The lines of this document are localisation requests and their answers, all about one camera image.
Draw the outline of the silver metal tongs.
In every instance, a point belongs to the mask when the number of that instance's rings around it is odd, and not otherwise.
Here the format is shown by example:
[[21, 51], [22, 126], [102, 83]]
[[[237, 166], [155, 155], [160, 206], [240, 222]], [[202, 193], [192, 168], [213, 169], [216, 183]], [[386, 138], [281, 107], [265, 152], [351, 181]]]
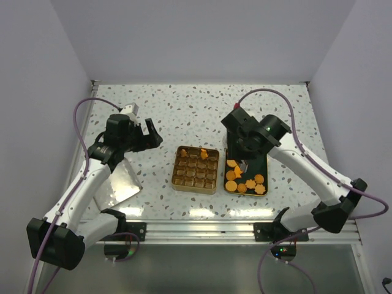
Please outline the silver metal tongs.
[[249, 164], [247, 160], [242, 159], [239, 163], [239, 168], [243, 173], [247, 172], [248, 166]]

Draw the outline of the fish cookie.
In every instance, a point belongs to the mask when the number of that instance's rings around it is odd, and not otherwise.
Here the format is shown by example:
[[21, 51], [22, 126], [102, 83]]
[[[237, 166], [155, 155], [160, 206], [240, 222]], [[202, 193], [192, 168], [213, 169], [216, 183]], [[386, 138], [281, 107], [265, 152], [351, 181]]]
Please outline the fish cookie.
[[243, 173], [243, 171], [240, 169], [239, 166], [236, 166], [236, 167], [234, 168], [234, 172], [235, 172], [236, 178], [240, 178], [240, 177], [241, 177], [241, 174]]
[[201, 156], [201, 158], [202, 158], [203, 160], [207, 159], [207, 158], [208, 158], [208, 152], [207, 152], [207, 150], [201, 149], [201, 150], [200, 150], [200, 156]]

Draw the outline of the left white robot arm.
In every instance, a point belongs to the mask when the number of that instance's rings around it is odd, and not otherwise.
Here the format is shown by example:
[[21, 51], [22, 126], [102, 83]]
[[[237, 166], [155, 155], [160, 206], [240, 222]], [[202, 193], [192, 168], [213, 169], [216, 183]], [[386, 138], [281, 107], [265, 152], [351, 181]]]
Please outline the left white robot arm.
[[163, 142], [152, 119], [145, 123], [147, 134], [125, 114], [109, 116], [105, 130], [87, 149], [80, 175], [43, 218], [29, 221], [26, 231], [34, 259], [73, 270], [85, 250], [96, 242], [107, 236], [118, 241], [127, 235], [126, 215], [114, 209], [102, 210], [86, 224], [80, 220], [101, 185], [125, 159], [125, 153], [154, 149]]

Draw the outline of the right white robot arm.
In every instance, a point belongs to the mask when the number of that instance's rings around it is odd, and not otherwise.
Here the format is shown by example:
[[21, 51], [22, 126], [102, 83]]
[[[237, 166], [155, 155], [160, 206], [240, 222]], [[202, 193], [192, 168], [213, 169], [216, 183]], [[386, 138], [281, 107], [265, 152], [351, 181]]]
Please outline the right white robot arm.
[[291, 128], [274, 115], [257, 121], [241, 107], [232, 110], [221, 123], [227, 130], [229, 159], [245, 161], [250, 167], [269, 155], [291, 169], [319, 197], [313, 203], [284, 208], [265, 233], [275, 240], [287, 240], [305, 228], [316, 227], [339, 233], [356, 208], [368, 185], [351, 180], [322, 161], [305, 146], [298, 146]]

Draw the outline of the green cookie tray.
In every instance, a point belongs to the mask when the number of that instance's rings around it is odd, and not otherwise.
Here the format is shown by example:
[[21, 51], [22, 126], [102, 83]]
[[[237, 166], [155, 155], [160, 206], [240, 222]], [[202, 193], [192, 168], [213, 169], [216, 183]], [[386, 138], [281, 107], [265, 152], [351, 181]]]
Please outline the green cookie tray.
[[240, 178], [236, 178], [234, 181], [238, 184], [240, 183], [246, 183], [246, 181], [248, 179], [253, 179], [254, 180], [254, 176], [257, 174], [261, 174], [264, 176], [265, 178], [265, 182], [263, 183], [263, 185], [266, 188], [266, 192], [264, 195], [258, 195], [254, 192], [254, 189], [247, 189], [247, 192], [245, 194], [241, 194], [239, 193], [237, 190], [235, 192], [229, 192], [225, 189], [225, 183], [228, 181], [225, 177], [226, 172], [228, 172], [229, 170], [234, 170], [234, 168], [231, 168], [227, 165], [226, 161], [230, 160], [227, 159], [227, 150], [225, 151], [225, 167], [224, 167], [224, 183], [223, 183], [223, 187], [224, 190], [228, 193], [231, 194], [237, 194], [237, 195], [246, 195], [246, 196], [253, 196], [253, 197], [263, 197], [266, 196], [267, 192], [268, 192], [268, 159], [266, 157], [266, 159], [261, 159], [261, 160], [252, 160], [249, 161], [248, 164], [248, 169], [247, 172], [242, 173]]

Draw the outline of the swirl butter cookie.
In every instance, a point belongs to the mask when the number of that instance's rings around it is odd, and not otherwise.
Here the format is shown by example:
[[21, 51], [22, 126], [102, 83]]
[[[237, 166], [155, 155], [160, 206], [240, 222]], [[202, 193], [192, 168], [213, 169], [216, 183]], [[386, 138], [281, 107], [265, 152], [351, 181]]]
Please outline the swirl butter cookie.
[[247, 192], [247, 187], [244, 183], [240, 183], [237, 186], [237, 191], [241, 194], [245, 194]]

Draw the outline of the bottom large round cookie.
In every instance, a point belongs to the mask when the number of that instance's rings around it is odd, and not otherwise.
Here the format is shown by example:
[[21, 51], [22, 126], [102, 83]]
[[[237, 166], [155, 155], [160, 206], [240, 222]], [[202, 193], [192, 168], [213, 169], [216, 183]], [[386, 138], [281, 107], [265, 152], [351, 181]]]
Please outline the bottom large round cookie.
[[225, 183], [225, 189], [229, 192], [235, 192], [237, 190], [237, 183], [235, 181], [227, 181]]

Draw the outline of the silver tin lid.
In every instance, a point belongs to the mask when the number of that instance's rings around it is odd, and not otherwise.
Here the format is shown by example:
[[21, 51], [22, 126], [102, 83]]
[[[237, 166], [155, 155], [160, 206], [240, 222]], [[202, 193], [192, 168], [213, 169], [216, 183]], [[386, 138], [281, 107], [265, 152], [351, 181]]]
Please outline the silver tin lid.
[[123, 159], [113, 173], [98, 188], [94, 201], [102, 211], [112, 209], [143, 189], [130, 162]]

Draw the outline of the gold cookie tin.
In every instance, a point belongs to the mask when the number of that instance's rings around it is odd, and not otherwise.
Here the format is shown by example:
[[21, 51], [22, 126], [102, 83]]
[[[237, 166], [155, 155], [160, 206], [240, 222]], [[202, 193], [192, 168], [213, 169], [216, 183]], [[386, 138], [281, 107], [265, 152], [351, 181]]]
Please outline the gold cookie tin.
[[[180, 156], [181, 149], [187, 151], [187, 157]], [[208, 152], [205, 160], [200, 156], [201, 149]], [[216, 149], [179, 146], [173, 164], [172, 188], [181, 192], [214, 194], [217, 189], [219, 158], [220, 154]]]

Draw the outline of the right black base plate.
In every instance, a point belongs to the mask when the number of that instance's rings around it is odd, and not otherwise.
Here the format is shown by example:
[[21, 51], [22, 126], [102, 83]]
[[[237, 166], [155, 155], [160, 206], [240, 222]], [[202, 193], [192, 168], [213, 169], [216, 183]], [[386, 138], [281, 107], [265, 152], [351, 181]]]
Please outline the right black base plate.
[[301, 233], [301, 230], [290, 232], [282, 224], [278, 224], [277, 222], [255, 222], [253, 229], [256, 242], [269, 241], [275, 243], [289, 236]]

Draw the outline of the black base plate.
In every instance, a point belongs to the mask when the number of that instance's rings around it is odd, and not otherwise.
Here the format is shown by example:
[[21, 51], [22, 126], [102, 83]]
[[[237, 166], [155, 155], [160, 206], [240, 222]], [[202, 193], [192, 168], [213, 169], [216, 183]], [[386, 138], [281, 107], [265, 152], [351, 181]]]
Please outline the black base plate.
[[136, 242], [137, 238], [140, 242], [145, 241], [145, 236], [147, 232], [146, 222], [127, 222], [126, 232], [132, 233], [132, 236], [127, 237], [130, 242]]
[[256, 242], [269, 241], [275, 243], [289, 236], [301, 233], [301, 230], [290, 232], [282, 224], [278, 224], [277, 222], [255, 222], [253, 229]]

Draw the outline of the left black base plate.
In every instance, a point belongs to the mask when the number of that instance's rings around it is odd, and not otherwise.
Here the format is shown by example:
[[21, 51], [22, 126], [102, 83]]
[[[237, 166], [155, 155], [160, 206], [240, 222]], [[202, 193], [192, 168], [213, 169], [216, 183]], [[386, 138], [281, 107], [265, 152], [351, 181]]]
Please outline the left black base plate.
[[132, 233], [132, 236], [127, 237], [130, 242], [136, 242], [137, 238], [140, 242], [145, 241], [145, 236], [147, 232], [146, 222], [127, 222], [126, 232]]

